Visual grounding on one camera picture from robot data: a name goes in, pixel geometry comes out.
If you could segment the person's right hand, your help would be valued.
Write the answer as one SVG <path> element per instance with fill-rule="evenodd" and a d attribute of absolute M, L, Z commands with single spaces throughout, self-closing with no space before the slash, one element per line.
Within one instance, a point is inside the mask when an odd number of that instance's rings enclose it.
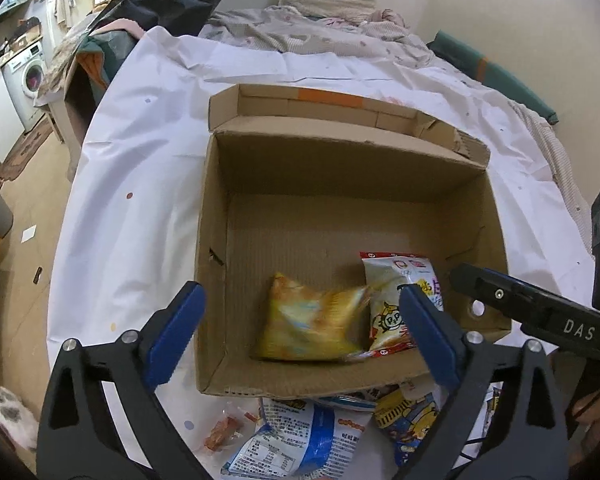
<path fill-rule="evenodd" d="M 586 431 L 581 443 L 576 445 L 570 455 L 571 466 L 582 462 L 600 443 L 600 398 L 581 414 L 577 421 L 585 426 Z"/>

